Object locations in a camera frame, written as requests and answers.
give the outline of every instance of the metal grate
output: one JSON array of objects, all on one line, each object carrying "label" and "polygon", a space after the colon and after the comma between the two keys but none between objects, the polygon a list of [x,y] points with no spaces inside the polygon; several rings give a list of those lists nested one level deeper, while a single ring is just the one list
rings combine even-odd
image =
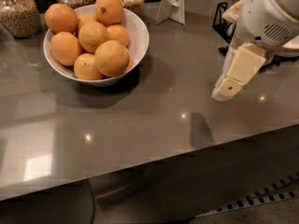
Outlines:
[{"label": "metal grate", "polygon": [[281,41],[288,38],[290,32],[288,29],[278,25],[271,24],[264,27],[264,35],[274,41]]}]

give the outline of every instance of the vent grate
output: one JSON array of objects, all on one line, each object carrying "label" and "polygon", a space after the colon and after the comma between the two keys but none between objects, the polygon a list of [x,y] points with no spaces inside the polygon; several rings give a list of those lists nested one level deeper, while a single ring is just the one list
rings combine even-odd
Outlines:
[{"label": "vent grate", "polygon": [[285,188],[286,186],[296,181],[299,181],[299,172],[293,175],[288,175],[285,178],[280,179],[275,183],[272,183],[271,185],[269,185],[269,187],[265,187],[263,189],[254,191],[246,197],[243,197],[235,202],[227,203],[224,206],[219,207],[215,210],[195,216],[195,218],[216,215],[223,212],[234,211],[262,204],[275,203],[279,201],[286,201],[289,199],[299,198],[299,190],[291,190],[278,193],[279,189]]},{"label": "vent grate", "polygon": [[278,24],[271,24],[264,27],[264,35],[271,40],[281,41],[286,39],[290,32],[288,29]]}]

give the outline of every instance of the orange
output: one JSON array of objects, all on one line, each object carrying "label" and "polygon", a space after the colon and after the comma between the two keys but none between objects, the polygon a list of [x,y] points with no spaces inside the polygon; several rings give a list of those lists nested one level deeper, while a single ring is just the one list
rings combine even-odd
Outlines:
[{"label": "orange", "polygon": [[107,27],[107,31],[110,35],[111,40],[116,40],[121,42],[125,47],[128,47],[130,44],[130,35],[127,29],[120,25],[114,24]]},{"label": "orange", "polygon": [[130,64],[129,50],[120,42],[109,40],[94,53],[94,64],[107,77],[123,74]]},{"label": "orange", "polygon": [[82,14],[79,18],[78,18],[78,29],[77,29],[77,33],[78,31],[81,29],[81,27],[83,26],[83,24],[89,22],[89,21],[98,21],[97,18],[92,15],[92,14]]},{"label": "orange", "polygon": [[47,26],[55,33],[75,33],[78,27],[78,15],[66,4],[52,4],[45,13]]},{"label": "orange", "polygon": [[109,33],[100,22],[90,21],[81,27],[78,33],[78,40],[87,52],[95,53],[102,43],[109,40]]},{"label": "orange", "polygon": [[100,80],[104,77],[94,65],[94,55],[84,53],[77,57],[74,64],[75,76],[84,80]]},{"label": "orange", "polygon": [[83,53],[78,39],[68,32],[55,35],[50,41],[50,49],[54,58],[65,66],[74,65],[76,58]]},{"label": "orange", "polygon": [[94,9],[97,19],[106,26],[120,23],[124,16],[121,0],[96,0]]}]

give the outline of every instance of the kitchen counter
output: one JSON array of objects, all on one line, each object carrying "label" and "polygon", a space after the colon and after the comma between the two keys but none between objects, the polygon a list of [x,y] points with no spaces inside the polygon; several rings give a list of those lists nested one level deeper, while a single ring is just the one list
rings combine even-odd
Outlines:
[{"label": "kitchen counter", "polygon": [[217,4],[187,0],[186,25],[155,25],[149,51],[117,84],[96,88],[57,74],[43,32],[14,39],[0,27],[0,200],[295,125],[299,62],[258,74],[233,100],[211,98],[226,42]]}]

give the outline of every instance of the black object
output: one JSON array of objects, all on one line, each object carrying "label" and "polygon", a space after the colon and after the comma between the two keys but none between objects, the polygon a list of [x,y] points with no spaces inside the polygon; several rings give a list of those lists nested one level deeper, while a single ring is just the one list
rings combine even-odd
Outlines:
[{"label": "black object", "polygon": [[217,5],[217,9],[213,21],[213,28],[219,35],[222,36],[222,38],[227,43],[231,43],[231,40],[235,32],[235,24],[228,22],[227,20],[222,18],[222,15],[227,9],[227,7],[228,7],[227,3],[219,3]]}]

